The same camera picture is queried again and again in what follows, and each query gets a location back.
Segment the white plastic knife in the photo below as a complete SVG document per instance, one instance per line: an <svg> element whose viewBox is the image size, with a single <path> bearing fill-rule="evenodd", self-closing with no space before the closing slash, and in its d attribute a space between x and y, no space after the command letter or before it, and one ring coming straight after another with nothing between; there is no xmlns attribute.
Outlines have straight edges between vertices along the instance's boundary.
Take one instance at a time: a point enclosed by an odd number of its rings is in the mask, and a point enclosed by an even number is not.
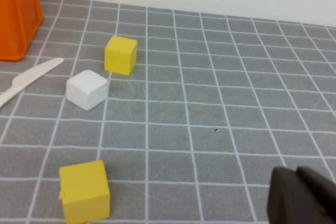
<svg viewBox="0 0 336 224"><path fill-rule="evenodd" d="M17 95L22 89L36 81L51 69L60 65L62 62L64 62L63 58L48 60L16 76L12 81L12 86L0 94L0 108L11 98Z"/></svg>

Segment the gray mat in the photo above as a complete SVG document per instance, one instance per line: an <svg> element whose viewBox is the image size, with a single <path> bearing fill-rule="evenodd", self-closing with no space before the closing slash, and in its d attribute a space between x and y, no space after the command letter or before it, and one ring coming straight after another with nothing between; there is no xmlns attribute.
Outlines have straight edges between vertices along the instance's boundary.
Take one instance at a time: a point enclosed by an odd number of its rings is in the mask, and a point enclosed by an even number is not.
<svg viewBox="0 0 336 224"><path fill-rule="evenodd" d="M24 59L0 91L65 62L0 109L0 222L63 222L58 167L102 159L109 223L267 223L270 172L336 177L336 29L85 0L41 0ZM130 77L104 72L111 35L137 39ZM91 69L109 98L64 97Z"/></svg>

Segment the black object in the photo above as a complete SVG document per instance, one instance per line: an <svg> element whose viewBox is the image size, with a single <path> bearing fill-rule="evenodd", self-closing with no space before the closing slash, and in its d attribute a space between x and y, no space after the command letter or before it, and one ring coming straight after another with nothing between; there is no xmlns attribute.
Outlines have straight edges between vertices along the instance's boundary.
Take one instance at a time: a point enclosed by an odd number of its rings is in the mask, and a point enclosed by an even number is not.
<svg viewBox="0 0 336 224"><path fill-rule="evenodd" d="M267 214L270 224L336 223L336 184L309 167L276 167Z"/></svg>

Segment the knife handle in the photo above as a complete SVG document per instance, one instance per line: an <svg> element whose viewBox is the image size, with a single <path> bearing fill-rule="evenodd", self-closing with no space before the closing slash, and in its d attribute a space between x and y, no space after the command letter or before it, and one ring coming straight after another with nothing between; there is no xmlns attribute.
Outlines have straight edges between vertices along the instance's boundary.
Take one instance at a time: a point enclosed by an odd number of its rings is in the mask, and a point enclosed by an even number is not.
<svg viewBox="0 0 336 224"><path fill-rule="evenodd" d="M0 94L0 108L8 102L11 98L13 98L17 93L19 93L22 88L9 88L2 94Z"/></svg>

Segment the white grid line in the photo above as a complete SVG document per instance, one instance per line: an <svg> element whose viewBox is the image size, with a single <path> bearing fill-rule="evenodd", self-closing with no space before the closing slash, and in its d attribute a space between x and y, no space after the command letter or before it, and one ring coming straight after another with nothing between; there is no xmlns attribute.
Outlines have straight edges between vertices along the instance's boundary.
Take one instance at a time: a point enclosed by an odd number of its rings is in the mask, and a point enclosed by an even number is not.
<svg viewBox="0 0 336 224"><path fill-rule="evenodd" d="M24 222L27 221L25 218L0 218L0 221L3 222ZM34 222L61 222L65 223L64 219L57 219L57 218L31 218L30 221ZM145 220L134 220L134 219L105 219L105 220L99 220L99 221L94 221L90 223L142 223L145 224ZM193 220L193 221L185 221L185 220L149 220L148 223L150 224L202 224L203 222ZM267 221L204 221L205 224L268 224Z"/></svg>
<svg viewBox="0 0 336 224"><path fill-rule="evenodd" d="M303 69L304 69L305 72L307 73L307 76L309 77L309 79L311 80L311 82L314 84L314 86L315 86L315 88L317 89L317 91L319 92L319 94L322 96L322 98L323 98L324 102L327 104L329 110L333 113L333 115L334 115L335 118L336 118L336 114L335 114L334 110L332 109L332 107L331 107L331 105L329 104L329 102L327 101L327 99L324 97L324 94L321 92L319 86L315 83L315 81L314 81L312 75L308 72L308 70L306 69L306 67L304 66L304 64L302 63L302 61L300 60L300 58L298 57L298 55L296 54L295 50L294 50L292 47L291 47L291 50L293 51L294 55L297 57L298 61L301 63Z"/></svg>
<svg viewBox="0 0 336 224"><path fill-rule="evenodd" d="M329 28L325 26L325 29L327 30L328 34L330 35L330 37L336 41L335 37L331 34L331 32L329 31Z"/></svg>
<svg viewBox="0 0 336 224"><path fill-rule="evenodd" d="M181 57L180 57L180 50L178 47L178 41L177 41L177 31L176 31L176 20L175 20L175 11L173 10L173 21L174 21L174 31L175 31L175 38L176 38L176 50L177 50L177 56L178 56L178 65L180 66L180 75L181 75L181 83L182 83L182 91L183 91L183 99L184 99L184 107L185 107L185 114L186 114L186 121L187 124L190 124L189 120L189 109L187 104L187 97L186 97L186 91L185 91L185 85L184 85L184 78L183 78L183 72L182 72L182 64L181 64ZM198 172L197 172L197 166L196 166L196 160L194 155L194 144L191 134L191 127L188 126L188 135L189 135L189 143L190 143L190 150L191 150L191 158L194 168L194 179L195 179L195 189L196 189L196 195L197 195L197 203L198 203L198 210L199 210L199 218L201 220L201 223L204 223L204 216L203 216L203 207L202 207L202 199L201 199L201 192L200 187L198 185Z"/></svg>
<svg viewBox="0 0 336 224"><path fill-rule="evenodd" d="M59 5L59 3L55 2L41 2L41 4L48 4L48 5ZM63 4L65 6L77 6L77 7L86 7L87 9L89 8L89 5L79 5L79 4ZM117 7L106 7L106 6L92 6L92 8L97 8L97 9L114 9L118 10Z"/></svg>
<svg viewBox="0 0 336 224"><path fill-rule="evenodd" d="M38 180L38 177L27 177L27 178L0 178L0 181L14 181L14 182L26 182L26 181L35 181ZM58 178L42 178L42 181L49 182L59 182ZM145 184L144 180L118 180L118 179L109 179L108 183L115 184ZM151 185L196 185L195 182L186 182L186 181L149 181ZM237 183L209 183L209 182L199 182L202 186L232 186L232 187L244 187L244 184ZM261 187L269 188L268 184L247 184L248 187Z"/></svg>
<svg viewBox="0 0 336 224"><path fill-rule="evenodd" d="M90 1L90 7L89 7L89 11L88 11L87 21L85 23L85 28L84 28L84 31L82 33L81 39L80 39L80 44L79 44L79 47L77 49L77 54L76 54L76 57L75 57L74 64L72 66L72 70L71 70L70 76L74 75L76 62L77 62L77 59L78 59L78 56L79 56L79 51L80 51L80 48L81 48L81 44L83 43L83 40L84 40L85 30L86 30L86 28L88 26L90 12L91 12L91 7L92 7L92 1ZM28 211L28 214L27 214L26 224L29 224L29 221L30 221L32 213L33 213L33 209L34 209L34 205L35 205L35 202L36 202L39 186L40 186L40 183L41 183L40 178L42 178L42 176L43 176L44 169L45 169L46 164L47 164L47 159L48 159L51 147L52 147L52 145L54 143L56 131L57 131L57 128L58 128L58 125L59 125L59 122L60 122L60 118L61 118L61 115L62 115L62 112L63 112L63 109L64 109L65 102L66 102L66 96L64 95L63 100L62 100L62 104L61 104L59 112L58 112L57 120L56 120L54 129L52 131L52 135L51 135L51 138L50 138L50 141L49 141L49 145L48 145L47 151L45 153L45 156L44 156L44 159L43 159L40 171L39 171L39 175L38 175L39 179L37 180L37 183L36 183L36 186L35 186L35 189L34 189L33 198L31 200L29 211Z"/></svg>
<svg viewBox="0 0 336 224"><path fill-rule="evenodd" d="M116 29L114 31L114 34L116 35L118 32L118 22L119 22L119 16L120 16L120 4L118 5L118 13L117 13L117 23L116 23ZM100 159L100 152L101 152L101 145L103 142L103 136L104 136L104 128L105 128L105 122L106 122L106 110L107 110L107 105L108 105L108 100L109 100L109 94L110 94L110 87L111 87L111 76L112 73L109 73L109 77L108 77L108 89L107 89L107 98L104 101L104 110L103 110L103 117L102 117L102 122L101 122L101 128L100 128L100 136L99 136L99 147L97 150L97 160Z"/></svg>
<svg viewBox="0 0 336 224"><path fill-rule="evenodd" d="M34 96L34 97L49 97L49 98L63 98L63 95L54 95L54 94L34 94L34 93L26 93L24 96ZM124 101L124 102L152 102L152 103L175 103L175 104L184 104L184 101L160 101L160 100L146 100L146 99L126 99L126 98L114 98L109 97L106 100L113 100L113 101ZM206 106L222 106L221 103L207 103L207 102L189 102L187 104L194 104L194 105L206 105ZM230 104L227 103L226 106L229 107L238 107L238 108L261 108L261 109L274 109L274 110L296 110L295 108L291 107L271 107L271 106L257 106L257 105L242 105L242 104ZM315 112L333 112L331 110L322 110L322 109L299 109L301 111L315 111Z"/></svg>
<svg viewBox="0 0 336 224"><path fill-rule="evenodd" d="M203 29L203 20L202 20L201 14L200 14L200 21L201 21L201 28L202 28L203 37L206 41L206 36L205 36L205 33L204 33L204 29ZM242 165L242 161L240 160L240 157L238 155L238 149L237 149L236 142L235 142L235 139L234 139L234 136L233 136L233 132L232 132L231 124L230 124L230 121L229 121L229 117L228 117L228 114L227 114L227 111L226 111L223 95L222 95L221 89L219 87L217 74L216 74L215 67L214 67L214 64L213 64L213 61L212 61L212 58L211 58L208 43L206 42L205 45L206 45L206 50L208 52L209 60L210 60L210 63L211 63L213 76L215 78L215 82L216 82L216 85L217 85L217 91L218 91L218 94L219 94L219 98L220 98L220 101L222 103L226 124L228 126L228 130L229 130L230 137L231 137L231 140L232 140L233 148L234 148L234 151L235 151L235 154L236 154L236 159L237 159L237 163L238 163L238 166L239 166L239 169L240 169L240 174L242 176L243 184L245 185L245 193L246 193L246 197L247 197L247 200L248 200L248 204L250 206L250 211L251 211L251 214L252 214L252 218L253 218L254 221L256 221L257 220L257 215L256 215L255 210L254 210L254 206L253 206L253 203L252 203L252 199L251 199L249 189L246 186L247 182L246 182L246 177L245 177L245 173L244 173L244 168L243 168L243 165Z"/></svg>
<svg viewBox="0 0 336 224"><path fill-rule="evenodd" d="M56 23L56 19L57 19L57 17L59 16L59 14L61 12L61 7L62 7L63 1L64 0L61 0L61 3L60 3L59 8L58 8L58 13L57 13L56 18L55 18L54 22L52 23L51 27L54 27L54 25ZM50 37L50 34L51 34L51 28L50 28L50 31L48 32L47 36L46 36L46 39L43 41L43 45L42 45L42 47L40 49L40 52L39 52L38 56L36 57L36 60L35 60L35 63L34 63L34 67L37 65L37 62L38 62L38 60L39 60L39 58L40 58L40 56L42 54L42 51L43 51L44 47L46 46L46 43L47 43L47 40ZM5 138L5 135L6 135L7 131L8 131L9 125L11 124L12 118L13 118L13 116L14 116L14 114L15 114L15 112L16 112L19 104L20 104L20 101L21 101L21 99L23 97L23 93L24 92L25 92L25 90L21 91L20 94L18 95L18 99L17 99L17 101L16 101L16 103L15 103L15 105L13 107L13 110L11 112L11 116L10 116L9 120L7 121L6 126L5 126L5 128L4 128L3 132L2 132L1 137L0 137L0 146L2 144L2 141Z"/></svg>
<svg viewBox="0 0 336 224"><path fill-rule="evenodd" d="M149 220L149 127L148 127L148 8L146 7L146 94L145 94L145 221Z"/></svg>
<svg viewBox="0 0 336 224"><path fill-rule="evenodd" d="M284 32L282 31L282 28L281 28L280 24L279 24L279 23L277 23L277 24L278 24L278 27L279 27L280 31L282 32L282 34L284 34ZM292 51L293 51L293 53L295 54L295 56L296 56L296 57L298 58L298 60L299 60L299 57L297 56L297 54L296 54L295 50L293 50L293 48L292 48ZM266 51L266 53L267 53L267 56L268 56L268 58L270 59L272 65L273 65L274 69L275 69L276 72L278 73L279 79L280 79L282 85L285 87L285 89L286 89L286 91L287 91L287 93L288 93L288 95L289 95L289 97L290 97L291 102L293 103L294 107L297 109L297 112L298 112L298 114L299 114L299 116L300 116L300 119L302 120L302 122L303 122L303 124L304 124L304 126L305 126L305 128L306 128L306 130L307 130L307 132L308 132L308 134L310 135L310 137L311 137L311 139L312 139L312 141L313 141L314 146L316 147L317 151L319 152L319 155L322 157L323 163L324 163L324 165L326 166L328 172L330 173L332 180L335 182L334 175L333 175L331 169L328 167L328 164L326 163L326 160L324 159L324 157L323 157L323 155L322 155L322 152L321 152L320 148L318 147L318 145L317 145L317 143L316 143L316 141L315 141L314 136L312 135L310 129L308 128L307 123L305 122L305 120L304 120L304 118L303 118L303 116L302 116L300 110L298 109L298 107L297 107L297 105L296 105L296 103L295 103L295 101L294 101L294 99L293 99L291 93L288 91L287 86L286 86L285 82L283 81L281 75L279 74L278 69L276 68L274 62L272 61L272 59L271 59L271 57L269 56L269 54L268 54L267 51Z"/></svg>
<svg viewBox="0 0 336 224"><path fill-rule="evenodd" d="M136 66L146 66L146 64L145 63L137 63ZM179 68L178 66L166 66L166 65L155 65L155 64L148 64L148 66L158 67L158 68ZM182 67L182 69L209 70L209 71L212 70L211 68L198 68L198 67ZM264 71L245 71L245 70L232 70L232 69L215 69L215 71L219 71L219 72L240 72L240 73L245 73L245 72L246 73L262 73L262 74L277 75L277 73L275 73L275 72L264 72ZM0 71L0 73L20 74L21 72ZM311 77L334 78L334 79L336 79L336 75L335 76L320 76L320 75L315 75L315 74L308 75L308 74L298 74L298 73L280 73L280 74L283 75L283 76L307 76L307 77L311 76ZM70 75L66 75L66 74L45 74L44 76L47 76L47 77L70 77Z"/></svg>
<svg viewBox="0 0 336 224"><path fill-rule="evenodd" d="M307 34L308 38L313 42L314 46L316 47L317 51L320 53L320 55L322 55L322 57L324 58L324 60L326 61L326 63L331 67L331 69L335 71L335 68L333 67L333 65L328 61L328 59L324 56L324 54L322 53L322 51L320 50L320 48L316 45L315 41L313 39L321 39L321 38L312 38L310 37L309 33L307 32L306 28L304 27L304 25L302 24L302 27L304 29L304 32Z"/></svg>
<svg viewBox="0 0 336 224"><path fill-rule="evenodd" d="M46 149L48 145L24 145L24 144L4 144L2 147L6 148L42 148ZM51 149L62 150L62 149L74 149L74 150L98 150L99 147L95 146L76 146L76 145L58 145L51 146ZM310 155L294 155L294 154L265 154L265 153L241 153L241 152L216 152L216 151L179 151L179 150L156 150L156 149L145 149L145 148L120 148L120 147L101 147L104 151L126 151L126 152L159 152L159 153L182 153L182 154L213 154L213 155L239 155L239 156L262 156L262 157L295 157L295 158L311 158L311 159L321 159L321 156L310 156ZM335 156L325 156L328 159L336 159Z"/></svg>
<svg viewBox="0 0 336 224"><path fill-rule="evenodd" d="M180 52L182 55L193 55L195 53L187 53L187 52ZM229 57L229 58L238 58L238 56L234 55L217 55L217 54L211 54L211 56L220 56L220 57ZM36 58L37 55L26 55L27 58ZM257 60L268 60L268 58L265 57L252 57L252 56L241 56L244 59L257 59ZM48 58L48 59L54 59L55 57L52 56L41 56L41 58ZM73 58L68 58L68 57L63 57L65 60L74 60ZM274 60L278 61L288 61L288 62L297 62L298 60L294 59L282 59L282 58L273 58ZM104 62L103 60L95 60L95 59L78 59L78 61L95 61L95 62ZM326 61L316 61L316 60L301 60L302 62L309 62L309 63L327 63ZM334 64L336 63L335 61L329 61L329 63ZM160 65L160 64L149 64L149 66L162 66L162 67L176 67L176 65Z"/></svg>
<svg viewBox="0 0 336 224"><path fill-rule="evenodd" d="M131 80L131 79L117 79L117 78L111 78L111 80L113 81L125 81L125 82L143 82L145 83L145 80ZM175 82L175 81L148 81L148 83L167 83L167 84L181 84L180 82ZM195 84L195 83L186 83L185 85L187 86L200 86L200 87L217 87L216 85L211 85L211 84ZM219 85L221 88L235 88L235 89L251 89L251 87L244 87L244 86L225 86L225 85ZM272 91L285 91L286 89L274 89L274 88L256 88L254 87L254 89L256 90L272 90ZM323 93L323 94L336 94L336 92L329 92L329 91L323 91L323 92L319 92L319 91L313 91L313 90L295 90L295 89L288 89L288 91L290 92L301 92L301 93ZM46 97L62 97L62 95L49 95L49 94L35 94L35 93L24 93L23 95L35 95L35 96L46 96ZM300 110L311 110L311 109L306 109L306 108L299 108Z"/></svg>
<svg viewBox="0 0 336 224"><path fill-rule="evenodd" d="M121 36L129 36L129 37L141 37L144 38L143 36L136 36L136 35L128 35L128 34L118 34ZM166 39L166 38L161 38L161 37L153 37L155 39ZM38 39L33 39L34 42L43 42L42 40L38 40ZM203 42L204 41L198 41L198 40L186 40L186 41L194 41L194 42ZM68 45L78 45L78 43L73 43L73 42L58 42L58 41L48 41L48 43L54 43L54 44L68 44ZM231 44L233 45L233 43L229 43L229 42L221 42L218 44ZM262 47L262 44L244 44L244 43L237 43L237 45L240 46L252 46L252 47ZM92 46L92 47L104 47L102 45L95 45L95 44L83 44L83 46ZM291 48L290 46L274 46L274 45L265 45L266 47L275 47L275 48ZM294 49L304 49L304 50L312 50L312 51L317 51L315 48L305 48L305 47L292 47ZM336 52L336 50L328 50L328 49L321 49L322 51L326 51L326 52ZM157 52L170 52L170 53L176 53L176 51L164 51L164 50L155 50L155 49L149 49L148 51L157 51ZM193 54L193 55L206 55L203 53L196 53L196 52L180 52L180 54ZM231 56L231 55L216 55L216 54L212 54L213 56Z"/></svg>
<svg viewBox="0 0 336 224"><path fill-rule="evenodd" d="M90 21L93 22L104 22L102 20L96 20L96 19L91 19ZM141 24L136 24L136 23L126 23L126 22L120 22L121 24L125 24L125 25L138 25L138 26L143 26L145 27L145 25L141 25ZM172 29L173 27L169 27L169 26L159 26L159 25L149 25L149 27L160 27L160 28L170 28ZM82 29L65 29L65 28L49 28L49 27L40 27L41 30L61 30L61 31L74 31L77 33L81 33L83 32ZM177 29L183 29L183 30L198 30L200 31L199 28L187 28L187 27L177 27ZM229 34L228 31L221 31L221 30L210 30L210 29L204 29L205 31L213 31L213 32L218 32L218 33L227 33ZM107 33L105 31L86 31L85 33L88 34L105 34L105 35L113 35L113 32ZM235 34L248 34L248 35L256 35L256 33L248 33L248 32L242 32L242 31L233 31L232 32L233 35ZM135 35L135 34L118 34L118 35L123 35L123 36L133 36L133 37L139 37L139 38L145 38L146 36L144 35ZM306 37L306 36L291 36L291 35L276 35L276 34L262 34L259 33L259 35L263 35L263 36L268 36L268 37L280 37L280 38L284 38L284 37L289 37L289 38L306 38L306 39L320 39L320 40L328 40L328 41L334 41L333 39L325 39L325 38L317 38L317 37ZM170 38L170 37L155 37L155 36L148 36L148 38L151 39L167 39L167 40L175 40L175 38ZM180 39L177 38L179 41L193 41L193 42L204 42L204 40L195 40L195 39ZM215 43L215 44L233 44L233 42L223 42L223 41L209 41L209 43ZM244 43L237 43L237 45L249 45L249 46L261 46L261 44L244 44ZM266 45L266 46L271 46L271 47L282 47L282 48L289 48L289 46L275 46L275 45Z"/></svg>
<svg viewBox="0 0 336 224"><path fill-rule="evenodd" d="M9 115L0 115L0 118L8 119ZM28 116L13 116L14 119L29 119L29 120L46 120L46 121L57 121L56 118L34 118ZM80 122L91 122L91 123L101 123L101 120L88 120L81 118L71 118L71 119L60 119L60 122L71 122L71 121L80 121ZM106 123L127 123L127 124L145 124L145 122L137 122L137 121L119 121L119 120L105 120ZM219 129L227 129L227 126L222 125L198 125L198 124L177 124L177 123L156 123L149 122L149 125L162 125L162 126L185 126L185 127L202 127L202 128L219 128ZM256 127L234 127L231 126L232 129L235 130L256 130L256 131L268 131L267 128L256 128ZM307 130L290 130L290 129L277 129L272 128L272 131L278 132L308 132ZM309 131L311 133L325 133L325 134L336 134L334 131Z"/></svg>
<svg viewBox="0 0 336 224"><path fill-rule="evenodd" d="M231 31L229 22L227 22L227 26L228 26L229 31ZM237 50L237 52L238 52L238 55L240 55L239 50L238 50L238 47L237 47L237 45L236 45L236 43L235 43L235 38L234 38L233 36L232 36L232 40L233 40L233 42L234 42L234 44L235 44L235 48L236 48L236 50ZM276 141L276 139L275 139L275 137L274 137L274 135L273 135L273 132L272 132L272 130L271 130L271 127L270 127L270 125L269 125L269 123L268 123L268 121L267 121L267 118L266 118L266 115L265 115L265 112L264 112L264 108L261 106L261 103L260 103L260 101L259 101L259 97L258 97L258 95L257 95L257 92L256 92L256 90L254 89L254 86L253 86L253 83L252 83L252 81L251 81L251 78L250 78L250 76L249 76L249 74L248 74L248 72L247 72L247 70L246 70L244 61L243 61L242 58L240 58L240 61L241 61L241 64L243 65L243 69L244 69L244 71L246 72L246 77L247 77L247 79L248 79L248 82L250 83L250 86L251 86L251 88L252 88L253 94L254 94L254 96L255 96L255 98L256 98L256 101L257 101L257 103L258 103L258 107L260 108L260 112L261 112L261 114L262 114L262 116L263 116L262 118L264 119L264 121L265 121L265 123L266 123L266 127L267 127L267 129L269 130L269 133L270 133L270 135L271 135L271 138L272 138L273 144L274 144L274 146L275 146L275 149L277 150L277 153L278 153L279 156L280 156L280 159L281 159L281 162L282 162L283 166L284 166L284 167L287 167L286 162L285 162L284 158L282 157L282 154L281 154L281 151L280 151L279 146L278 146L278 144L277 144L277 141Z"/></svg>

